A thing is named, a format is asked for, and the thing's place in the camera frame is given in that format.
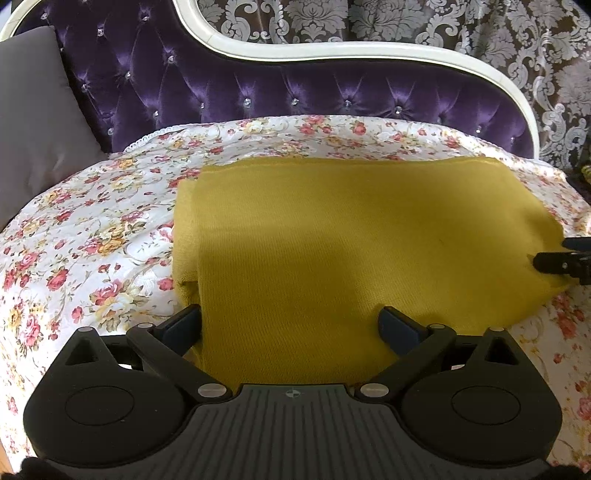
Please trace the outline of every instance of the brown and white damask fabric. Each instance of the brown and white damask fabric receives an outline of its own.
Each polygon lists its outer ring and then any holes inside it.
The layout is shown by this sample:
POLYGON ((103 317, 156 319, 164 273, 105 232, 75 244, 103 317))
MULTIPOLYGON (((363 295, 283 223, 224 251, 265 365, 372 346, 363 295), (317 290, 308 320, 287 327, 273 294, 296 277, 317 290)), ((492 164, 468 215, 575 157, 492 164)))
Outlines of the brown and white damask fabric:
POLYGON ((588 158, 591 27, 571 0, 197 2, 211 25, 242 41, 395 41, 471 55, 525 94, 537 117, 543 160, 570 171, 588 158))

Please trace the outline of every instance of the floral bedspread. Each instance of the floral bedspread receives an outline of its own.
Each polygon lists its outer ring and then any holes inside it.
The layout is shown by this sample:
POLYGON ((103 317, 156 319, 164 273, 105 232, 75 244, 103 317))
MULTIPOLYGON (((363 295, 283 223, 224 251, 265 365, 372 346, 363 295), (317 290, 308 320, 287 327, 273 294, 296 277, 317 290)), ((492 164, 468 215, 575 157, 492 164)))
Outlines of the floral bedspread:
MULTIPOLYGON (((351 116, 249 119, 157 132, 39 195, 0 233, 0 440, 14 468, 34 452, 22 412, 70 335, 162 322, 179 309, 171 278, 181 179, 253 156, 439 160, 508 165, 564 226, 590 235, 591 210, 564 174, 440 125, 351 116)), ((550 460, 591 468, 589 288, 575 287, 512 328, 563 406, 550 460)))

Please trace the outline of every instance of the knit fabric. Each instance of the knit fabric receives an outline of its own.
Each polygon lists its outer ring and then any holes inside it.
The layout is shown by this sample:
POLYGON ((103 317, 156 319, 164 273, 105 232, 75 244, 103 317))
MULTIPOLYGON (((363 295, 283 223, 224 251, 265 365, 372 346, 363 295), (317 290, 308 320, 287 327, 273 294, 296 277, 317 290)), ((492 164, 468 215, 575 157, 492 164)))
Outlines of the knit fabric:
POLYGON ((202 305, 192 360, 219 381, 356 384, 395 361, 382 306, 508 327, 568 286, 531 265, 562 240, 497 160, 260 158, 180 183, 173 278, 202 305))

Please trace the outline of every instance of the gray pillow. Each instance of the gray pillow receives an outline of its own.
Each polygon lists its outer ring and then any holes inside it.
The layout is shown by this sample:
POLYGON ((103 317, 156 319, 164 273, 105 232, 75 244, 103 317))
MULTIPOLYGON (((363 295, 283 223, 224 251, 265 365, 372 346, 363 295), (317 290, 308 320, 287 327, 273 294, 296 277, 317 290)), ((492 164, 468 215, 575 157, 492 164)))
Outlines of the gray pillow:
POLYGON ((0 43, 0 231, 33 198, 106 155, 68 84, 56 33, 0 43))

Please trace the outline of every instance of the purple tufted headboard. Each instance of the purple tufted headboard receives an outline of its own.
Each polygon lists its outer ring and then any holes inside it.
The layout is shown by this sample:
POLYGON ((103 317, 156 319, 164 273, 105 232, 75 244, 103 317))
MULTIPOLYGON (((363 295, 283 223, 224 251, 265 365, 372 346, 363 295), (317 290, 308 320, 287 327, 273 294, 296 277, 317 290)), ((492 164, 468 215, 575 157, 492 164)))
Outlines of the purple tufted headboard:
POLYGON ((450 67, 235 60, 197 42, 172 0, 42 0, 16 34, 47 24, 56 29, 74 94, 107 152, 172 125, 317 113, 439 122, 533 156, 527 122, 511 98, 450 67))

